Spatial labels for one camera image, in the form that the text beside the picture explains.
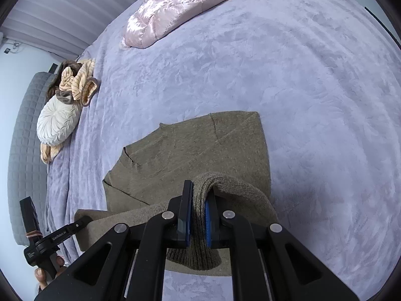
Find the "person's left hand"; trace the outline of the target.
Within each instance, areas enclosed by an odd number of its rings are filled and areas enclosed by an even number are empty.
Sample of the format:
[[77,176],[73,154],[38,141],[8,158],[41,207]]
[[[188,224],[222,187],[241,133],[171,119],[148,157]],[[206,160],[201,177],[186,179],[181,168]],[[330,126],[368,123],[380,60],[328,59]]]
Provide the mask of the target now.
[[[60,256],[56,257],[56,262],[59,266],[58,272],[56,273],[56,277],[58,277],[63,272],[65,272],[67,267],[65,266],[65,260]],[[35,269],[34,275],[37,279],[37,282],[39,283],[39,289],[44,290],[50,282],[50,279],[48,278],[48,273],[43,268],[38,267]]]

